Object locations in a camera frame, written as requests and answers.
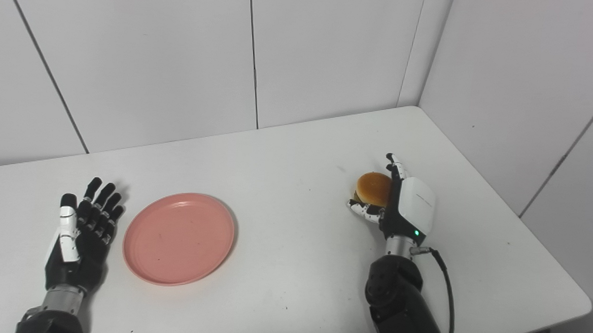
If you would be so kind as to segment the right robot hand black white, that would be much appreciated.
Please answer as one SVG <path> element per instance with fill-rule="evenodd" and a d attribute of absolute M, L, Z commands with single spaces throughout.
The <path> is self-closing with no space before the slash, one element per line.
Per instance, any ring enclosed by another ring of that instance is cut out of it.
<path fill-rule="evenodd" d="M 394 153 L 387 153 L 389 176 L 370 172 L 358 179 L 349 209 L 378 225 L 385 239 L 407 238 L 422 245 L 434 223 L 436 195 L 419 178 L 409 176 Z"/>

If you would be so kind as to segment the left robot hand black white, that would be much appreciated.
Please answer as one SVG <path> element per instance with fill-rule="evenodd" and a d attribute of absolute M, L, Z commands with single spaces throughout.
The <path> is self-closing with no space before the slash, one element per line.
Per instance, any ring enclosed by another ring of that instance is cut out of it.
<path fill-rule="evenodd" d="M 99 177 L 89 182 L 81 200 L 61 196 L 57 236 L 45 263 L 45 288 L 72 286 L 83 293 L 96 290 L 106 274 L 106 259 L 124 213 L 114 183 Z"/>

